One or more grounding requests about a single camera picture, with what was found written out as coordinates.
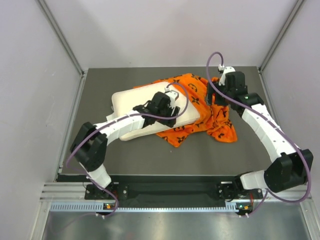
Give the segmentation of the orange patterned pillowcase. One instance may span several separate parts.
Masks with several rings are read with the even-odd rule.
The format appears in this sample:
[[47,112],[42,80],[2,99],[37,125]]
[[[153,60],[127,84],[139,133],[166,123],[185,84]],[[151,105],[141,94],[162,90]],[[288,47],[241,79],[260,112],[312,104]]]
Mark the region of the orange patterned pillowcase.
[[188,92],[190,104],[196,108],[200,117],[194,123],[174,127],[157,133],[156,135],[167,141],[172,146],[178,148],[189,135],[206,132],[209,136],[222,143],[234,143],[238,140],[233,123],[229,119],[229,107],[220,105],[207,105],[205,98],[207,93],[208,80],[186,73],[170,78],[158,79],[156,83],[179,83]]

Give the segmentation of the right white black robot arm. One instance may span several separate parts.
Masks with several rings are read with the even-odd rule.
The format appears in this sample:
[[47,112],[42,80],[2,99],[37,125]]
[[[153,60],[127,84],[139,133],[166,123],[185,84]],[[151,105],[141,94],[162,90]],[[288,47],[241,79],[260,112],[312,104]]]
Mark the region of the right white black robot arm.
[[256,134],[271,161],[265,170],[235,176],[234,194],[245,198],[252,190],[267,189],[273,194],[306,184],[313,163],[311,151],[300,149],[285,137],[262,98],[248,92],[243,72],[227,66],[220,73],[218,81],[207,84],[206,103],[235,110]]

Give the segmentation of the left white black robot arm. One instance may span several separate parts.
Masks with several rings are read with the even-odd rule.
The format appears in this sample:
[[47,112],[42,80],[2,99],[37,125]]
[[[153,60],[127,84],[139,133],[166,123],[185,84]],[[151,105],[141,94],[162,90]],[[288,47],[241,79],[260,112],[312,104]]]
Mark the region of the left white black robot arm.
[[178,98],[179,93],[175,90],[158,91],[151,100],[133,107],[120,117],[103,123],[84,123],[71,145],[67,160],[75,158],[88,179],[96,184],[97,194],[102,198],[109,198],[114,187],[104,166],[108,145],[125,134],[144,129],[156,122],[173,127],[180,111],[180,107],[176,106]]

